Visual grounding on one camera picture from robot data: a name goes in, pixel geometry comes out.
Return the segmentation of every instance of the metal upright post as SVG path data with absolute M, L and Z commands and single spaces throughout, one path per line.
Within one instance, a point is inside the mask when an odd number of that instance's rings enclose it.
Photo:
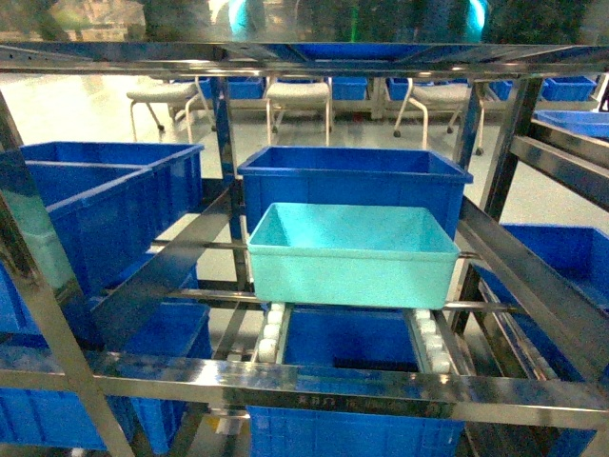
M 453 153 L 453 160 L 462 169 L 469 168 L 472 151 L 476 145 L 476 136 L 481 118 L 481 94 L 483 94 L 485 83 L 474 83 L 467 102 L 467 108 L 463 113 L 459 136 Z
M 216 135 L 218 137 L 218 149 L 220 151 L 220 163 L 222 167 L 223 182 L 226 187 L 236 180 L 237 163 L 234 155 L 235 140 L 233 137 L 230 106 L 228 99 L 228 81 L 226 78 L 211 78 L 211 92 L 213 95 L 213 110 L 216 115 Z M 243 191 L 241 186 L 234 186 L 231 194 L 232 218 L 230 220 L 230 236 L 233 243 L 243 239 L 241 227 L 241 202 Z M 243 250 L 234 249 L 235 271 L 239 290 L 249 289 L 247 275 L 246 253 Z
M 102 390 L 97 387 L 88 362 L 79 348 L 62 308 L 68 303 L 84 305 L 69 260 L 62 248 L 54 251 L 53 275 L 40 261 L 40 252 L 29 242 L 44 234 L 61 247 L 49 214 L 26 167 L 19 146 L 21 137 L 9 108 L 0 94 L 0 133 L 4 152 L 0 154 L 0 252 L 10 279 L 15 284 L 36 325 L 82 401 L 108 451 L 116 457 L 131 457 L 133 451 L 112 413 Z M 35 221 L 35 233 L 32 223 Z
M 481 207 L 484 212 L 495 220 L 499 220 L 501 217 L 505 199 L 518 164 L 518 158 L 510 153 L 512 139 L 515 135 L 525 134 L 529 130 L 542 81 L 540 78 L 518 80 L 510 93 L 508 107 L 491 159 L 491 166 L 481 200 Z M 474 89 L 472 89 L 469 106 L 465 114 L 465 122 L 455 147 L 455 161 L 464 168 L 469 166 L 472 149 L 476 141 L 475 128 L 480 122 L 479 94 Z M 479 281 L 479 274 L 468 266 L 463 271 L 460 280 L 462 284 L 460 300 L 479 301 L 481 299 L 478 292 Z M 463 333 L 468 317 L 468 312 L 454 313 L 451 319 L 453 331 Z
M 382 78 L 374 78 L 372 80 L 372 93 L 370 94 L 372 109 L 370 111 L 370 119 L 373 121 L 384 118 L 383 82 L 384 79 Z

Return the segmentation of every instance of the stainless steel rack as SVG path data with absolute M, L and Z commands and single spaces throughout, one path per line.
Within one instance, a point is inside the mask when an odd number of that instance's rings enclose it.
M 445 27 L 431 21 L 435 4 L 411 11 L 412 19 L 408 19 L 407 24 L 393 20 L 391 14 L 371 11 L 366 18 L 370 24 L 359 29 L 354 26 L 353 33 L 357 36 L 363 30 L 379 32 L 376 35 L 367 31 L 361 40 L 377 44 L 378 52 L 373 60 L 363 56 L 360 45 L 355 43 L 345 45 L 347 54 L 351 54 L 346 59 L 316 58 L 299 48 L 299 44 L 309 42 L 343 42 L 342 9 L 350 8 L 349 5 L 336 6 L 329 0 L 319 0 L 302 15 L 298 14 L 298 2 L 296 6 L 290 2 L 252 2 L 254 10 L 262 8 L 262 16 L 249 11 L 246 30 L 233 31 L 226 21 L 210 23 L 204 15 L 194 14 L 194 10 L 200 8 L 196 2 L 185 2 L 181 6 L 183 12 L 192 14 L 188 21 L 184 19 L 186 22 L 180 23 L 177 16 L 172 16 L 177 14 L 175 10 L 167 9 L 169 3 L 172 2 L 150 0 L 148 10 L 142 10 L 129 2 L 107 2 L 107 14 L 93 23 L 106 29 L 130 30 L 133 36 L 127 33 L 127 38 L 121 38 L 121 41 L 130 40 L 126 42 L 64 41 L 80 35 L 74 29 L 64 30 L 66 27 L 57 23 L 52 14 L 49 17 L 45 9 L 23 8 L 29 5 L 25 0 L 10 4 L 14 23 L 21 26 L 7 35 L 16 41 L 9 43 L 4 38 L 5 44 L 0 46 L 0 71 L 217 77 L 212 91 L 224 190 L 151 261 L 119 288 L 110 291 L 93 311 L 93 319 L 103 331 L 106 352 L 91 356 L 79 347 L 62 312 L 66 303 L 82 296 L 73 273 L 63 287 L 56 289 L 49 285 L 36 262 L 36 251 L 23 236 L 29 221 L 16 216 L 19 214 L 16 204 L 10 203 L 6 190 L 1 189 L 2 261 L 49 343 L 49 350 L 28 349 L 31 357 L 40 360 L 46 369 L 23 370 L 3 363 L 0 386 L 77 393 L 112 456 L 133 456 L 138 450 L 128 443 L 108 407 L 108 395 L 191 402 L 190 415 L 171 455 L 186 453 L 192 430 L 196 431 L 194 426 L 203 414 L 239 417 L 244 406 L 253 405 L 464 420 L 468 423 L 467 451 L 471 455 L 540 455 L 553 445 L 557 429 L 590 429 L 595 430 L 596 435 L 581 455 L 606 456 L 609 452 L 606 384 L 609 320 L 497 222 L 519 161 L 601 208 L 609 209 L 609 144 L 531 120 L 542 77 L 609 70 L 609 46 L 601 44 L 603 37 L 609 36 L 608 9 L 602 9 L 603 0 L 583 7 L 583 12 L 578 13 L 580 27 L 565 32 L 565 36 L 570 37 L 566 39 L 568 43 L 577 41 L 583 43 L 581 45 L 564 44 L 550 29 L 537 30 L 535 39 L 526 38 L 528 28 L 534 28 L 533 25 L 521 24 L 518 32 L 506 34 L 505 30 L 513 30 L 508 26 L 518 22 L 519 15 L 524 13 L 516 3 L 510 2 L 504 5 L 492 2 L 489 19 L 493 8 L 503 8 L 504 15 L 495 18 L 489 26 L 484 44 L 464 38 L 464 19 L 453 20 Z M 391 2 L 377 3 L 380 11 L 389 11 Z M 458 9 L 461 2 L 444 3 Z M 406 4 L 409 5 L 405 2 L 400 8 L 410 8 Z M 173 12 L 166 15 L 165 22 L 154 22 L 152 18 L 160 20 L 167 11 Z M 320 11 L 326 11 L 327 17 L 322 17 Z M 599 11 L 605 11 L 604 17 Z M 266 27 L 261 27 L 255 19 L 260 17 L 266 19 Z M 47 41 L 36 41 L 40 37 Z M 339 376 L 332 369 L 226 360 L 246 310 L 257 307 L 247 278 L 246 251 L 240 241 L 242 198 L 239 181 L 235 179 L 226 77 L 278 74 L 416 78 L 466 75 L 478 85 L 500 78 L 517 80 L 506 103 L 509 115 L 501 127 L 481 207 L 467 199 L 463 201 L 458 243 L 463 250 L 476 253 L 466 255 L 465 260 L 483 261 L 496 272 L 585 382 L 547 380 L 547 371 L 531 356 L 517 326 L 510 320 L 510 313 L 518 310 L 509 304 L 487 303 L 493 297 L 471 268 L 461 280 L 461 300 L 446 305 L 445 310 L 451 311 L 449 322 L 444 319 L 444 313 L 435 312 L 451 356 L 450 375 L 370 372 L 362 381 L 360 371 L 356 381 L 345 376 L 344 370 Z M 480 118 L 477 93 L 480 92 L 471 90 L 455 148 L 454 159 L 464 168 L 471 160 Z M 2 169 L 10 165 L 21 183 L 20 191 L 38 195 L 19 152 L 20 135 L 1 97 L 0 140 Z M 30 204 L 29 210 L 35 209 L 40 219 L 50 224 L 40 198 Z M 226 224 L 231 224 L 232 243 L 214 244 Z M 230 285 L 233 290 L 179 290 L 188 269 L 209 248 L 233 250 L 238 278 Z M 120 353 L 122 344 L 166 296 L 194 297 L 215 307 L 233 309 L 213 360 Z M 129 319 L 116 319 L 118 311 L 127 303 L 131 310 Z M 475 363 L 478 356 L 464 331 L 470 315 L 475 316 L 475 323 L 482 331 L 483 348 L 493 360 L 491 368 L 479 368 Z M 10 351 L 0 347 L 0 354 Z M 136 369 L 141 376 L 122 377 L 117 374 L 119 366 Z M 327 393 L 302 389 L 299 380 L 303 378 L 331 379 L 335 390 Z

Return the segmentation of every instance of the metal bar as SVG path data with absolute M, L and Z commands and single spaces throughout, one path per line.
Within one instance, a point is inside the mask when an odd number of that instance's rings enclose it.
M 609 365 L 609 318 L 467 198 L 459 229 L 581 375 L 599 380 Z
M 563 63 L 517 63 L 517 62 L 489 62 L 489 63 L 459 63 L 455 66 L 451 62 L 371 62 L 365 66 L 358 61 L 238 61 L 235 59 L 205 61 L 181 58 L 165 46 L 165 55 L 162 59 L 157 57 L 146 59 L 147 46 L 160 45 L 160 43 L 138 42 L 141 51 L 137 60 L 130 60 L 125 55 L 125 43 L 100 43 L 103 52 L 99 53 L 99 60 L 59 61 L 59 60 L 2 60 L 0 72 L 17 73 L 46 73 L 46 74 L 124 74 L 124 75 L 154 75 L 159 79 L 175 79 L 182 76 L 273 76 L 282 74 L 285 77 L 332 76 L 376 76 L 376 77 L 413 77 L 451 79 L 459 74 L 491 79 L 517 79 L 522 74 L 536 74 L 541 77 L 551 77 L 560 74 L 594 74 L 606 70 L 606 62 L 580 62 L 575 64 Z M 62 47 L 64 43 L 40 43 L 39 46 L 54 45 Z M 82 51 L 94 43 L 78 43 Z M 195 44 L 188 44 L 193 50 Z
M 120 350 L 162 300 L 184 281 L 206 250 L 201 241 L 213 241 L 228 223 L 230 192 L 231 189 L 225 190 L 163 250 L 92 310 L 109 350 Z
M 474 83 L 469 93 L 469 101 L 462 114 L 459 136 L 453 153 L 453 160 L 462 169 L 467 170 L 472 158 L 472 152 L 476 146 L 476 136 L 480 127 L 482 112 L 481 94 L 484 93 L 486 83 Z
M 455 340 L 455 335 L 450 331 L 450 327 L 446 322 L 446 318 L 442 311 L 432 311 L 434 316 L 434 320 L 436 321 L 436 325 L 438 326 L 438 331 L 440 332 L 440 336 L 444 340 L 444 344 L 446 345 L 446 350 L 448 351 L 448 355 L 450 357 L 450 364 L 452 366 L 452 370 L 456 374 L 464 374 L 467 376 L 473 376 L 476 374 L 474 370 L 473 364 L 467 363 L 465 358 L 463 357 L 461 350 L 457 344 L 457 340 Z
M 609 169 L 609 144 L 589 136 L 577 135 L 567 129 L 533 121 L 528 136 L 547 145 L 576 155 L 587 162 Z
M 484 281 L 480 282 L 480 289 L 486 301 L 497 300 Z M 480 316 L 479 324 L 489 338 L 488 344 L 495 350 L 494 357 L 505 376 L 525 376 L 528 379 L 538 380 L 557 379 L 554 370 L 548 366 L 511 316 Z
M 281 333 L 277 342 L 277 358 L 276 363 L 282 364 L 285 358 L 285 346 L 287 345 L 287 333 L 289 332 L 289 324 L 292 320 L 292 311 L 294 305 L 291 303 L 285 304 L 284 319 L 282 320 Z
M 417 366 L 421 373 L 433 373 L 427 351 L 425 349 L 425 343 L 422 340 L 421 332 L 417 328 L 415 321 L 415 315 L 412 309 L 405 309 L 403 311 L 403 319 L 408 328 L 408 337 L 410 338 L 410 345 L 414 349 L 415 357 L 417 358 Z
M 153 246 L 167 246 L 171 240 L 154 240 L 152 242 Z M 244 243 L 201 243 L 201 246 L 205 249 L 222 249 L 222 250 L 247 250 L 247 245 Z
M 520 79 L 510 92 L 507 108 L 509 115 L 505 116 L 501 126 L 481 199 L 481 208 L 497 221 L 501 218 L 518 164 L 518 159 L 510 154 L 512 139 L 529 130 L 541 83 L 540 78 Z
M 526 165 L 609 210 L 609 169 L 523 136 L 514 138 L 511 152 Z
M 256 298 L 252 292 L 235 292 L 230 290 L 202 290 L 199 288 L 181 288 L 169 293 L 171 298 L 194 298 L 209 302 L 242 302 L 249 304 L 265 303 Z M 486 303 L 486 302 L 446 302 L 442 310 L 468 309 L 484 312 L 522 312 L 514 304 L 509 303 Z
M 234 307 L 232 315 L 228 320 L 228 324 L 226 325 L 226 330 L 220 339 L 220 343 L 218 343 L 218 347 L 213 353 L 212 359 L 226 360 L 228 358 L 230 350 L 235 344 L 237 334 L 239 333 L 239 328 L 241 328 L 241 324 L 246 317 L 246 313 L 247 308 L 244 306 L 244 304 L 242 304 L 242 302 L 237 302 L 237 305 Z
M 19 148 L 22 145 L 23 139 L 0 90 L 0 151 Z
M 609 419 L 606 390 L 584 383 L 129 354 L 109 354 L 97 367 L 97 381 L 108 395 L 585 429 L 602 428 Z M 108 375 L 120 368 L 148 379 Z

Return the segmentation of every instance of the metal shelf frame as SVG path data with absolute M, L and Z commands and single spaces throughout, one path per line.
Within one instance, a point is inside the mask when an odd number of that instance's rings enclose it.
M 201 58 L 203 51 L 205 55 L 213 55 L 213 52 L 219 52 L 218 46 L 174 44 L 175 47 L 169 48 L 170 51 L 164 54 L 161 61 L 146 59 L 155 52 L 154 55 L 158 57 L 158 44 L 142 44 L 139 48 L 106 45 L 83 44 L 80 48 L 76 47 L 79 51 L 75 55 L 75 48 L 69 44 L 22 44 L 12 51 L 14 55 L 30 52 L 35 54 L 35 58 L 0 60 L 0 71 L 218 76 L 213 80 L 212 92 L 224 191 L 175 239 L 165 243 L 164 248 L 135 275 L 117 289 L 109 291 L 108 297 L 93 310 L 92 318 L 102 330 L 106 346 L 104 351 L 90 353 L 79 347 L 62 311 L 73 301 L 83 298 L 73 273 L 63 287 L 51 287 L 36 261 L 36 251 L 26 242 L 24 233 L 28 231 L 29 221 L 17 216 L 21 213 L 17 207 L 19 203 L 8 198 L 7 189 L 0 189 L 0 252 L 3 265 L 49 343 L 49 350 L 28 349 L 32 360 L 40 362 L 41 368 L 37 370 L 12 366 L 6 362 L 10 358 L 0 357 L 1 387 L 75 392 L 113 457 L 134 456 L 137 450 L 128 443 L 108 407 L 108 395 L 183 400 L 209 405 L 208 409 L 191 409 L 185 429 L 179 432 L 181 439 L 177 440 L 171 455 L 185 453 L 184 449 L 192 439 L 191 431 L 196 431 L 192 425 L 200 421 L 202 414 L 230 417 L 226 411 L 240 410 L 247 405 L 464 420 L 468 423 L 466 433 L 474 455 L 507 455 L 501 454 L 495 447 L 497 443 L 491 443 L 488 439 L 491 433 L 503 433 L 504 425 L 589 429 L 595 430 L 596 435 L 581 455 L 606 455 L 609 448 L 609 392 L 606 387 L 609 374 L 609 348 L 606 346 L 609 341 L 609 320 L 497 222 L 519 161 L 607 209 L 609 144 L 531 121 L 542 76 L 562 72 L 604 71 L 606 68 L 602 58 L 606 56 L 606 49 L 592 49 L 587 60 L 582 59 L 579 53 L 560 60 L 560 51 L 564 51 L 564 47 L 541 47 L 537 52 L 530 47 L 526 52 L 500 46 L 483 50 L 488 55 L 495 52 L 495 55 L 520 59 L 510 66 L 507 65 L 510 63 L 508 61 L 481 63 L 481 50 L 472 47 L 458 54 L 462 60 L 468 56 L 470 62 L 456 67 L 450 62 L 425 62 L 425 55 L 431 55 L 427 53 L 439 48 L 432 46 L 428 47 L 430 50 L 422 50 L 414 61 L 370 63 L 363 67 L 341 62 L 294 63 L 273 60 L 272 55 L 268 54 L 268 47 L 263 45 L 248 45 L 246 49 L 240 49 L 250 58 L 257 56 L 258 59 L 254 61 L 218 58 L 208 62 L 184 60 L 196 53 L 199 55 L 197 58 Z M 227 44 L 219 53 L 224 56 L 227 50 L 234 50 L 235 46 Z M 96 58 L 84 57 L 91 52 L 97 52 Z M 99 59 L 101 54 L 108 55 L 109 60 Z M 127 54 L 130 58 L 121 60 L 121 56 L 124 58 Z M 540 55 L 558 57 L 550 63 L 536 63 Z M 168 62 L 169 56 L 179 59 Z M 246 250 L 241 242 L 243 198 L 239 181 L 235 179 L 226 77 L 282 72 L 294 76 L 339 73 L 421 78 L 422 71 L 425 77 L 430 78 L 464 74 L 476 78 L 476 84 L 484 84 L 493 78 L 518 79 L 507 102 L 509 115 L 501 127 L 481 209 L 464 199 L 459 226 L 460 244 L 464 250 L 470 251 L 464 258 L 472 262 L 482 260 L 497 273 L 523 309 L 580 371 L 585 382 L 545 380 L 535 367 L 528 370 L 522 368 L 522 362 L 519 362 L 522 360 L 521 354 L 517 354 L 518 349 L 514 345 L 509 352 L 517 360 L 515 367 L 521 367 L 520 373 L 506 373 L 510 377 L 478 374 L 467 362 L 467 349 L 462 345 L 462 331 L 468 315 L 474 312 L 477 318 L 486 316 L 495 319 L 496 328 L 503 330 L 501 319 L 496 318 L 515 309 L 509 304 L 485 303 L 479 291 L 479 278 L 472 269 L 466 272 L 462 280 L 461 300 L 446 305 L 445 310 L 454 311 L 450 326 L 444 320 L 443 313 L 434 313 L 451 355 L 452 373 L 449 375 L 293 367 L 226 360 L 246 310 L 258 303 L 247 277 Z M 476 92 L 471 91 L 454 155 L 455 161 L 466 169 L 472 157 L 480 118 Z M 21 183 L 19 190 L 35 196 L 30 210 L 34 209 L 37 216 L 46 220 L 49 233 L 56 236 L 19 151 L 22 141 L 18 130 L 1 97 L 0 139 L 3 151 L 0 154 L 0 169 L 3 173 L 14 173 L 13 182 Z M 231 227 L 231 243 L 214 244 L 214 239 L 226 224 Z M 182 278 L 208 248 L 228 248 L 233 251 L 237 271 L 236 291 L 178 289 Z M 234 309 L 213 360 L 133 356 L 120 352 L 129 336 L 138 330 L 157 304 L 167 296 L 194 297 L 209 301 L 214 306 Z M 569 308 L 577 308 L 578 313 L 568 313 Z M 483 326 L 484 320 L 479 319 L 479 322 Z M 504 334 L 497 334 L 493 338 L 509 340 Z M 0 355 L 10 355 L 12 350 L 14 348 L 0 346 Z M 123 377 L 119 374 L 123 368 L 135 370 L 141 375 L 137 378 Z M 310 387 L 310 382 L 301 383 L 302 380 L 312 379 L 318 380 L 320 386 L 324 382 L 331 382 L 333 391 L 328 393 L 324 388 Z M 523 439 L 522 436 L 528 437 L 527 433 L 531 431 L 524 428 L 518 433 L 515 441 L 524 440 L 520 446 L 527 447 L 528 438 Z M 529 449 L 522 455 L 534 453 Z

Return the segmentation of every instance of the white roller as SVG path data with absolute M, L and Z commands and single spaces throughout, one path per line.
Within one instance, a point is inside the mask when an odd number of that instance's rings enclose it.
M 274 363 L 277 358 L 277 341 L 265 338 L 258 345 L 258 360 L 260 362 Z
M 427 335 L 423 342 L 427 352 L 444 350 L 444 341 L 440 335 Z
M 431 312 L 429 309 L 415 309 L 415 319 L 420 321 L 421 319 L 431 319 Z
M 425 338 L 426 335 L 436 334 L 436 323 L 431 319 L 421 319 L 420 321 L 417 321 L 417 326 L 419 327 L 419 331 L 421 332 L 423 338 Z
M 282 328 L 279 324 L 266 324 L 263 329 L 263 338 L 271 340 L 279 340 L 279 334 Z
M 281 324 L 283 320 L 284 320 L 283 311 L 269 311 L 268 316 L 266 316 L 266 322 L 268 324 Z
M 434 373 L 441 374 L 450 372 L 450 359 L 445 352 L 434 353 L 429 359 L 431 370 Z

